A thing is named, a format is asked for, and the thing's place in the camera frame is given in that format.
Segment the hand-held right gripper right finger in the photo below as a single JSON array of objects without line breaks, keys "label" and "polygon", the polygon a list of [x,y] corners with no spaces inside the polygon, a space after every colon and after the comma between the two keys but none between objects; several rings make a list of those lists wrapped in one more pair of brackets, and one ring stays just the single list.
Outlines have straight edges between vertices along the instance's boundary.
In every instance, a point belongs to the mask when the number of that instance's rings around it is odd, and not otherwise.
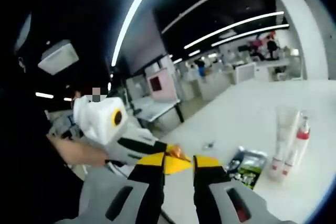
[{"label": "hand-held right gripper right finger", "polygon": [[266,201],[230,180],[215,158],[193,156],[193,185],[199,223],[271,223]]}]

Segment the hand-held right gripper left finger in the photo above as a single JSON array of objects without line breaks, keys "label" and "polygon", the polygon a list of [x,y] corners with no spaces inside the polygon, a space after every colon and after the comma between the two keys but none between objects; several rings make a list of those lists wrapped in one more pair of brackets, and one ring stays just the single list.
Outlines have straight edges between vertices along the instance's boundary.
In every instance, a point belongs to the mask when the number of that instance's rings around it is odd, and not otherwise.
[{"label": "hand-held right gripper left finger", "polygon": [[93,168],[82,188],[78,223],[157,223],[164,169],[164,152],[140,159],[128,178]]}]

